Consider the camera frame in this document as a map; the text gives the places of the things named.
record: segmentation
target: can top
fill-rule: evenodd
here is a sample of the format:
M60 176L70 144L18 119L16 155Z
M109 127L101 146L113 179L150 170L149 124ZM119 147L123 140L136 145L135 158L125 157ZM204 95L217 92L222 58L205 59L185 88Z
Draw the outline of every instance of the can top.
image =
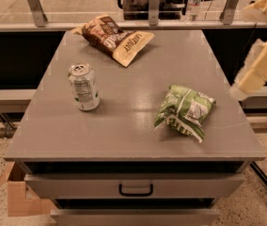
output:
M70 74L75 76L85 75L90 72L90 66L88 63L78 63L70 67Z

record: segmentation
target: silver can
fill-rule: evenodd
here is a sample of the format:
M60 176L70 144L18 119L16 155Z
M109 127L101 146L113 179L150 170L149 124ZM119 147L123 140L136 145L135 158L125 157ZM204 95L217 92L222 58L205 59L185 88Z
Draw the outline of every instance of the silver can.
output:
M88 63L71 65L68 79L79 109L91 110L98 106L100 98L96 88L95 72Z

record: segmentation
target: gray tabletop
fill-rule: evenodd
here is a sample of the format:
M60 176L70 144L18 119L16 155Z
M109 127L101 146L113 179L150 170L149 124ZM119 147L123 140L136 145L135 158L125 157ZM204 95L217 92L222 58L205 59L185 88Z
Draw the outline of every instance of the gray tabletop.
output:
M67 32L17 129L6 160L169 161L256 160L264 157L201 31L153 31L154 39L123 68L78 35ZM88 62L101 103L77 109L67 71ZM164 125L156 112L171 84L201 91L217 104L202 122L198 143Z

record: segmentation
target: brown chip bag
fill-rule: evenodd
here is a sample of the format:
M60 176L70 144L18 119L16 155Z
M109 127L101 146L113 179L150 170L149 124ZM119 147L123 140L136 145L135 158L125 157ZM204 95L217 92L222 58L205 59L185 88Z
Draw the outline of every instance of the brown chip bag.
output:
M127 67L136 54L154 37L154 34L149 32L123 31L108 15L96 17L71 32L82 35L90 44L124 67Z

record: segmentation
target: green chip bag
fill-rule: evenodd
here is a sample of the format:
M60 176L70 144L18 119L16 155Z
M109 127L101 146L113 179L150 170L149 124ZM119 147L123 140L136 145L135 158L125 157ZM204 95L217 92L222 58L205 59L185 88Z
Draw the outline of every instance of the green chip bag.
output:
M215 100L192 89L172 85L155 117L157 128L163 122L187 136L194 136L199 143L204 138L201 122L209 115Z

